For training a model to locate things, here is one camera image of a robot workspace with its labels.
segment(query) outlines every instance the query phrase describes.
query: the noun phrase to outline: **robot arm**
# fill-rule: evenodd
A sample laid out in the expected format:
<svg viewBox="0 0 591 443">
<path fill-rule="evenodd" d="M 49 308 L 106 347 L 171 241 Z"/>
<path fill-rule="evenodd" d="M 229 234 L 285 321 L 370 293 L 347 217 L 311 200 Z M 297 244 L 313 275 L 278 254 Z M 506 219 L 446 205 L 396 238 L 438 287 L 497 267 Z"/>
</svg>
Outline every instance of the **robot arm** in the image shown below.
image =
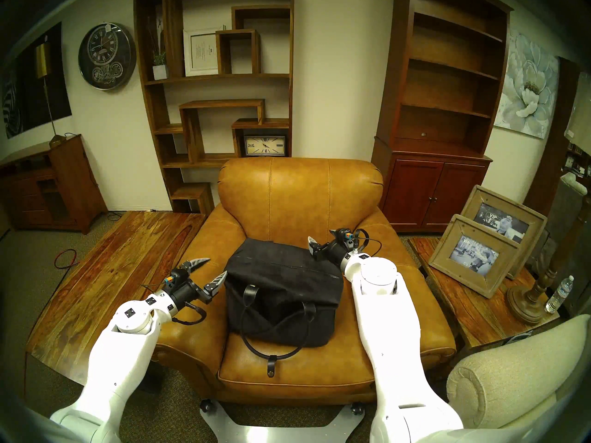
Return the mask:
<svg viewBox="0 0 591 443">
<path fill-rule="evenodd" d="M 331 230 L 335 239 L 311 254 L 339 266 L 351 282 L 363 347 L 374 368 L 378 407 L 370 443 L 414 443 L 443 429 L 462 429 L 457 413 L 425 378 L 420 357 L 421 328 L 413 301 L 396 265 L 362 250 L 363 230 Z M 359 247 L 359 234 L 366 237 Z"/>
<path fill-rule="evenodd" d="M 115 312 L 90 352 L 86 385 L 78 400 L 56 411 L 51 420 L 70 429 L 83 442 L 120 443 L 119 424 L 125 404 L 144 377 L 161 324 L 198 324 L 203 309 L 192 305 L 196 299 L 209 304 L 226 279 L 226 272 L 203 288 L 190 274 L 209 259 L 195 259 L 171 271 L 162 290 L 142 301 L 129 301 Z M 189 307 L 201 319 L 187 323 L 174 316 Z"/>
</svg>

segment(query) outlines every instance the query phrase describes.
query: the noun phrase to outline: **caster wheel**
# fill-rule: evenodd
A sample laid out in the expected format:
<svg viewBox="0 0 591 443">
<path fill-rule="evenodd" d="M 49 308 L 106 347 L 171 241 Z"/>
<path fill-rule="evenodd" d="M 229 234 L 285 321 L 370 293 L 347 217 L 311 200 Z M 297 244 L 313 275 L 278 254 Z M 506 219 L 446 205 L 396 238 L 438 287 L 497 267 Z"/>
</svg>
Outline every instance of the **caster wheel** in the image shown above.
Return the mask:
<svg viewBox="0 0 591 443">
<path fill-rule="evenodd" d="M 355 402 L 353 405 L 351 405 L 351 411 L 355 416 L 362 415 L 365 411 L 365 405 L 361 402 Z"/>
<path fill-rule="evenodd" d="M 199 408 L 204 413 L 209 413 L 209 412 L 213 411 L 215 407 L 210 399 L 205 399 L 205 400 L 202 400 L 201 403 L 199 403 Z"/>
</svg>

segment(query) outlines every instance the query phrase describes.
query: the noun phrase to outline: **wooden coffee table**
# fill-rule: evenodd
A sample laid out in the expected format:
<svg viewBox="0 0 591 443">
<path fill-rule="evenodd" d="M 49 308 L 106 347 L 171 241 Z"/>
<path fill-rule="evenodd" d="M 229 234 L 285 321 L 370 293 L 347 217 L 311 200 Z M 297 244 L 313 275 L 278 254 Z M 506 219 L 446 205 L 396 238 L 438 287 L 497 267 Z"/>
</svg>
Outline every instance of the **wooden coffee table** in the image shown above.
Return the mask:
<svg viewBox="0 0 591 443">
<path fill-rule="evenodd" d="M 27 353 L 86 384 L 90 350 L 115 310 L 151 291 L 178 264 L 203 225 L 203 214 L 130 211 L 53 294 L 27 341 Z"/>
<path fill-rule="evenodd" d="M 539 328 L 559 318 L 557 312 L 545 314 L 538 324 L 528 326 L 513 316 L 505 299 L 507 289 L 518 285 L 532 287 L 535 282 L 525 267 L 513 281 L 505 278 L 493 297 L 486 298 L 429 266 L 429 259 L 439 243 L 439 238 L 415 237 L 409 242 L 421 261 L 421 272 L 425 277 L 428 275 L 433 279 L 440 299 L 447 304 L 457 319 L 465 343 L 462 349 L 464 356 L 490 347 L 491 344 L 503 344 L 515 335 Z M 541 298 L 544 302 L 548 299 L 546 295 L 542 295 Z"/>
</svg>

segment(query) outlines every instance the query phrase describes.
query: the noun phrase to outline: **wall clock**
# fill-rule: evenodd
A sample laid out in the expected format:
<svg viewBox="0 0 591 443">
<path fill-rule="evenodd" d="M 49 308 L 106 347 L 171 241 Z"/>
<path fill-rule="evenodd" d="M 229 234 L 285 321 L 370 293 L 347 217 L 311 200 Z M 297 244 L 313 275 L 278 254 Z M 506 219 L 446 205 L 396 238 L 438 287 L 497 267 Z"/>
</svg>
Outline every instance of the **wall clock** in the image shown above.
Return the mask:
<svg viewBox="0 0 591 443">
<path fill-rule="evenodd" d="M 244 136 L 247 157 L 285 156 L 285 136 Z"/>
<path fill-rule="evenodd" d="M 78 50 L 78 66 L 91 86 L 111 90 L 127 82 L 135 68 L 135 44 L 120 25 L 104 23 L 91 28 Z"/>
</svg>

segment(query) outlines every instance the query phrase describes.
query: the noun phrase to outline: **leather armchair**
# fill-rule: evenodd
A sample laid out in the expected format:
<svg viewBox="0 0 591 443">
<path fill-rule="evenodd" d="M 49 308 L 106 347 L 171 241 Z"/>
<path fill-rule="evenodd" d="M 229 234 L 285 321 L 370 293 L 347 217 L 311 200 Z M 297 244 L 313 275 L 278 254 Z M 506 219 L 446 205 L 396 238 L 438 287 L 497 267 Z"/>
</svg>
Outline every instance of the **leather armchair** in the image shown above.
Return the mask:
<svg viewBox="0 0 591 443">
<path fill-rule="evenodd" d="M 402 273 L 421 325 L 425 369 L 456 352 L 452 332 L 422 274 L 378 209 L 382 176 L 369 162 L 314 158 L 241 158 L 220 171 L 220 204 L 213 210 L 183 260 L 209 257 L 191 278 L 203 285 L 220 274 L 245 238 L 307 248 L 308 235 L 322 243 L 329 229 L 363 228 L 383 244 L 380 256 Z M 366 249 L 374 253 L 378 244 Z M 177 369 L 203 398 L 276 405 L 346 404 L 375 400 L 374 374 L 359 338 L 350 283 L 344 280 L 335 333 L 325 346 L 303 348 L 277 364 L 273 378 L 266 361 L 252 354 L 240 335 L 228 331 L 226 295 L 221 289 L 203 306 L 207 318 L 196 326 L 163 326 L 153 359 Z M 179 318 L 196 320 L 185 308 Z M 396 338 L 392 334 L 395 349 Z M 284 354 L 292 347 L 251 340 L 261 352 Z"/>
</svg>

